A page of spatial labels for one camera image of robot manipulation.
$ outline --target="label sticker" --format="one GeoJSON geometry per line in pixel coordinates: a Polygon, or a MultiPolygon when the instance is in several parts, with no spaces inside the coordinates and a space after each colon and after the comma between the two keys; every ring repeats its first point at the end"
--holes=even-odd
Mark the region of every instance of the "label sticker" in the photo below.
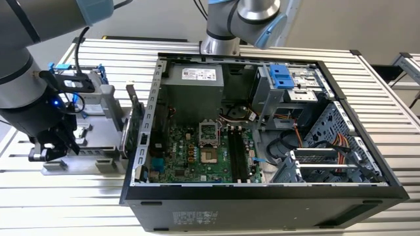
{"type": "Polygon", "coordinates": [[[256,113],[250,112],[249,120],[250,120],[250,121],[254,121],[254,118],[256,118],[256,113]]]}
{"type": "Polygon", "coordinates": [[[182,79],[216,81],[216,69],[185,68],[182,69],[182,79]]]}
{"type": "Polygon", "coordinates": [[[173,211],[172,215],[176,225],[213,225],[218,211],[173,211]]]}

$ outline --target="orange wire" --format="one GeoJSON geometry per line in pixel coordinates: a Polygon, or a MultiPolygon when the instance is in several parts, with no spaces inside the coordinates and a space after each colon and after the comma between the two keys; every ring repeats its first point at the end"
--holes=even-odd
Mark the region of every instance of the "orange wire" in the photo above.
{"type": "MultiPolygon", "coordinates": [[[[337,135],[337,137],[338,137],[338,146],[341,146],[341,142],[342,142],[342,140],[341,140],[341,134],[337,133],[336,135],[337,135]]],[[[340,152],[337,153],[337,164],[338,164],[338,165],[341,164],[341,154],[340,154],[340,152]]]]}
{"type": "Polygon", "coordinates": [[[301,144],[301,138],[300,138],[300,134],[298,134],[298,130],[297,130],[297,125],[296,125],[296,119],[294,119],[294,132],[296,132],[296,136],[297,136],[297,140],[298,140],[298,147],[301,148],[302,147],[302,144],[301,144]]]}

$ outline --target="gray wall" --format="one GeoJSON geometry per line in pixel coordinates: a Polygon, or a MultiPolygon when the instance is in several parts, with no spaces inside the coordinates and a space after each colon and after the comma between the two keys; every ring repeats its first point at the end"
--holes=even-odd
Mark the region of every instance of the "gray wall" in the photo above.
{"type": "Polygon", "coordinates": [[[286,47],[357,49],[369,63],[420,52],[418,0],[302,0],[286,47]]]}

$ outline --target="metal rail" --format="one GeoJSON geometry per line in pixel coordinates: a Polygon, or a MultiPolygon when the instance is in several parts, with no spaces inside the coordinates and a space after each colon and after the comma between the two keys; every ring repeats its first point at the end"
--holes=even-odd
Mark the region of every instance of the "metal rail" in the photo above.
{"type": "MultiPolygon", "coordinates": [[[[74,64],[69,48],[60,63],[74,64]]],[[[146,102],[157,52],[198,53],[197,43],[88,39],[80,48],[80,64],[106,68],[109,83],[122,106],[130,101],[126,81],[133,81],[141,102],[146,102]]],[[[245,57],[322,60],[349,104],[410,200],[378,213],[345,230],[257,231],[242,235],[414,236],[420,235],[420,125],[401,100],[384,84],[361,56],[345,50],[241,47],[245,57]]],[[[86,235],[142,232],[132,211],[118,206],[124,176],[42,176],[41,163],[29,163],[32,147],[14,129],[0,143],[0,229],[9,234],[86,235]]],[[[232,235],[233,232],[205,232],[232,235]]]]}

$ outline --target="metal plate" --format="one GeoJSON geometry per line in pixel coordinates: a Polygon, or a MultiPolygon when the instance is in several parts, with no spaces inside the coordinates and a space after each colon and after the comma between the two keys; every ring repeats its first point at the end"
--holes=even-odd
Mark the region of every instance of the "metal plate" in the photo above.
{"type": "MultiPolygon", "coordinates": [[[[66,51],[60,63],[73,63],[73,46],[66,51]]],[[[125,92],[126,80],[134,81],[140,101],[146,101],[157,52],[197,53],[198,45],[197,43],[86,39],[80,48],[81,65],[96,66],[102,63],[105,66],[108,80],[116,86],[116,97],[122,106],[130,106],[125,92]]],[[[362,83],[374,87],[373,89],[360,89],[357,86],[348,85],[346,88],[342,88],[346,96],[381,97],[394,101],[397,106],[353,104],[350,106],[360,118],[377,119],[376,122],[369,120],[366,122],[369,124],[389,124],[382,119],[404,119],[409,121],[405,124],[413,126],[410,129],[368,128],[368,132],[372,131],[373,133],[373,141],[412,199],[346,229],[297,232],[197,232],[197,234],[208,236],[234,234],[420,235],[420,158],[412,155],[410,157],[394,155],[393,152],[398,148],[409,151],[412,146],[420,146],[420,131],[406,111],[401,109],[402,105],[397,102],[393,92],[382,89],[382,85],[366,65],[348,51],[294,48],[270,48],[261,51],[250,46],[242,46],[241,54],[248,57],[322,60],[326,67],[332,69],[336,79],[352,79],[338,82],[362,83]]],[[[1,231],[1,235],[116,235],[121,232],[136,235],[144,234],[130,209],[117,206],[124,176],[42,176],[38,172],[42,164],[29,163],[26,158],[21,157],[30,148],[28,144],[16,146],[21,139],[21,134],[10,132],[0,143],[0,149],[2,149],[0,158],[0,215],[6,216],[1,217],[0,221],[0,229],[5,229],[1,231]]]]}

